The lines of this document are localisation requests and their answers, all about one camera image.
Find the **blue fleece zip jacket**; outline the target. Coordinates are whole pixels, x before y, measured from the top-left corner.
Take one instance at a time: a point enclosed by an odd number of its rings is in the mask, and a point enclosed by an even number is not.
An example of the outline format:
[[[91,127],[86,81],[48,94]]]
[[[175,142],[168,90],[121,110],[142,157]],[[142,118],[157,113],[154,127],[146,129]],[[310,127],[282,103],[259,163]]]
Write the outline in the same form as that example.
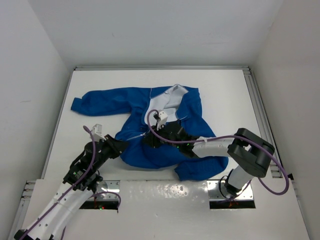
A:
[[[148,126],[156,123],[155,119],[147,117],[151,110],[164,111],[168,122],[180,121],[190,135],[214,137],[214,132],[202,117],[198,88],[175,84],[155,88],[94,90],[74,98],[71,110],[90,117],[129,114],[115,138],[129,142],[120,157],[130,166],[143,169],[175,166],[174,171],[181,181],[203,181],[223,172],[229,163],[229,159],[223,156],[191,159],[176,147],[164,144],[152,148],[143,143]]]

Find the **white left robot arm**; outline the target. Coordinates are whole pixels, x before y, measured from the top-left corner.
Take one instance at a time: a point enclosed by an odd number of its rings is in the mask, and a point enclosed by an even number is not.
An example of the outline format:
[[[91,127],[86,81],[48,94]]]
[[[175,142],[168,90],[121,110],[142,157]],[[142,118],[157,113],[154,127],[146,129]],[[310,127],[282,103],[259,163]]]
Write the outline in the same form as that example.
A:
[[[108,160],[119,157],[129,142],[110,135],[88,142],[71,163],[58,190],[41,214],[26,229],[18,230],[15,240],[62,240],[68,222],[80,207],[97,193],[103,177],[99,168]]]

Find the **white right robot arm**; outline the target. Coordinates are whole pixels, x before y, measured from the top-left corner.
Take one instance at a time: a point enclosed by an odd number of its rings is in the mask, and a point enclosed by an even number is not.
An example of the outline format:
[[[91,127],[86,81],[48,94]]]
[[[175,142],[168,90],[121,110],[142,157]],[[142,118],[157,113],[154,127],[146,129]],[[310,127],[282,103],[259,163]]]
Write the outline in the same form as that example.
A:
[[[234,137],[213,140],[209,137],[191,135],[176,121],[161,128],[152,126],[143,143],[152,148],[171,145],[190,159],[205,157],[230,157],[238,166],[231,170],[224,187],[231,196],[236,196],[253,178],[264,178],[275,152],[272,144],[246,128],[239,128]]]

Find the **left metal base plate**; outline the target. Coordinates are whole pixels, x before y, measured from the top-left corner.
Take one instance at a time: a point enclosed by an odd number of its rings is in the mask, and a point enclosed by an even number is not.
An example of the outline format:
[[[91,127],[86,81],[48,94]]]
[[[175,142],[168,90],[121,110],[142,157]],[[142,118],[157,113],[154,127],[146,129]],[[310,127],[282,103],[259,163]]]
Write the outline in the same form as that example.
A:
[[[118,201],[119,197],[114,193],[120,193],[120,183],[118,181],[100,181],[96,188],[96,193],[102,193],[96,198],[99,201]]]

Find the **metal base plate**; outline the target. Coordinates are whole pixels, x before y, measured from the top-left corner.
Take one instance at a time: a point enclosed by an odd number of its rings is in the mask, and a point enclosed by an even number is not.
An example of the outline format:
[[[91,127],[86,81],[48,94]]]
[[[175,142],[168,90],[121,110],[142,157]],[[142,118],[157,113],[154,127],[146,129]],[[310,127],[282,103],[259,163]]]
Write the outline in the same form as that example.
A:
[[[118,201],[119,197],[114,193],[120,193],[120,183],[118,181],[100,181],[96,188],[96,193],[102,193],[96,198],[99,201]]]
[[[245,184],[240,192],[238,192],[235,196],[231,195],[227,192],[224,183],[225,180],[207,180],[207,192],[210,201],[214,202],[222,202],[229,199],[233,199],[235,201],[253,201],[254,194],[252,190],[251,183]]]

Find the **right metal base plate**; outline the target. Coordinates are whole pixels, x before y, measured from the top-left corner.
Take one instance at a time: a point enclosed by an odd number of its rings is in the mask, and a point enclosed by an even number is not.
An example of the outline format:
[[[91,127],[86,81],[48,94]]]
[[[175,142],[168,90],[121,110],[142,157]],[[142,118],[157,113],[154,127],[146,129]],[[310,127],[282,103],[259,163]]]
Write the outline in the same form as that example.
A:
[[[253,201],[254,194],[252,190],[251,183],[245,184],[240,192],[238,192],[235,196],[231,195],[227,192],[224,183],[225,180],[207,180],[207,192],[210,201],[214,202],[222,202],[229,199],[233,199],[235,201]]]

